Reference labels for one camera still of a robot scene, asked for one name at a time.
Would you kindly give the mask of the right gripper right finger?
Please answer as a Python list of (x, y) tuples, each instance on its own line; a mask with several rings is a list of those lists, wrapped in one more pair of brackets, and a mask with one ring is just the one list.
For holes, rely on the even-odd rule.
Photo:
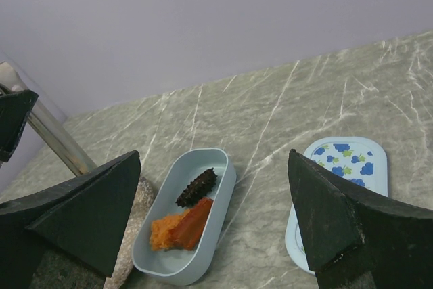
[(356, 185), (290, 150), (288, 180), (320, 288), (431, 288), (432, 211)]

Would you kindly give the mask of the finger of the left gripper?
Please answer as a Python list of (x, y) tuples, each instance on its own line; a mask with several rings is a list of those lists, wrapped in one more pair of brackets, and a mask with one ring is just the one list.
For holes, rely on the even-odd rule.
[(9, 162), (18, 147), (38, 97), (29, 89), (1, 95), (1, 162)]

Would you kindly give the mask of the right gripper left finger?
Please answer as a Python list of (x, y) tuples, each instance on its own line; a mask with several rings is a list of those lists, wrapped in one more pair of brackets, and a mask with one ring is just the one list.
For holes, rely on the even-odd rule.
[(114, 272), (140, 173), (133, 150), (1, 203), (1, 287), (102, 288)]

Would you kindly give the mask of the orange fried cutlet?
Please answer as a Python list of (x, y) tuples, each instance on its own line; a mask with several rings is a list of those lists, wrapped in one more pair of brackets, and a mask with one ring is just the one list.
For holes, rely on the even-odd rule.
[(188, 213), (189, 209), (187, 208), (182, 213), (168, 214), (152, 222), (150, 245), (153, 251), (170, 250), (174, 247), (170, 230), (174, 229)]

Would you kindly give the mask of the red-brown meat slab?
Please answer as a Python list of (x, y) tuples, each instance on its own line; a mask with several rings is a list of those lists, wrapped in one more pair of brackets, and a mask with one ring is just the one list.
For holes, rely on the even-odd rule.
[(214, 200), (201, 199), (180, 223), (170, 230), (170, 237), (174, 247), (193, 250), (202, 236)]

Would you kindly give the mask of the black sea cucumber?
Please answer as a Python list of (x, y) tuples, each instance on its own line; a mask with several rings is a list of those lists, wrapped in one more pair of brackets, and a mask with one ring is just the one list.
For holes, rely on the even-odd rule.
[(182, 208), (195, 206), (204, 198), (217, 182), (217, 174), (213, 168), (199, 174), (178, 196), (175, 203)]

